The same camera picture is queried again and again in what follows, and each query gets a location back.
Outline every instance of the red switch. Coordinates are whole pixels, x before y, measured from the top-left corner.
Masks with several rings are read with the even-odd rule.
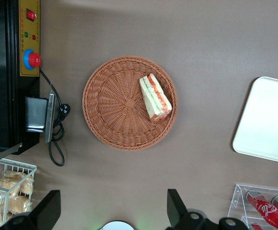
[[[27,15],[26,15],[27,19],[29,19],[30,21],[34,21],[34,19],[35,19],[35,14],[34,14],[34,12],[32,12],[32,11],[29,10],[29,9],[26,9],[26,12],[27,12]]]
[[[37,53],[31,53],[28,56],[28,62],[31,67],[37,68],[41,65],[40,55]]]

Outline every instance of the wicker basket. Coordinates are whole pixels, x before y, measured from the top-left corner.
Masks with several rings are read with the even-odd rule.
[[[145,108],[139,79],[153,73],[172,112],[152,123]],[[156,63],[122,56],[101,65],[89,78],[83,92],[85,120],[96,137],[120,150],[142,150],[159,142],[171,129],[177,115],[177,94],[169,75]]]

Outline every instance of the sandwich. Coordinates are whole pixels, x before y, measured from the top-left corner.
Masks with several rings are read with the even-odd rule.
[[[152,122],[163,120],[172,111],[172,105],[154,74],[142,77],[140,85],[149,118]]]

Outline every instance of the white plastic tray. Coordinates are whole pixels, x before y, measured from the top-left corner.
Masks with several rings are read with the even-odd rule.
[[[278,161],[278,79],[258,78],[234,137],[236,152]]]

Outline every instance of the clear acrylic rack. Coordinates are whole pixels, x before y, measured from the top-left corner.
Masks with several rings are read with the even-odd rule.
[[[274,230],[275,228],[270,226],[247,201],[246,193],[252,189],[258,190],[270,202],[275,196],[278,196],[278,189],[236,184],[228,217],[240,219],[247,227],[254,222],[259,224],[263,230]]]

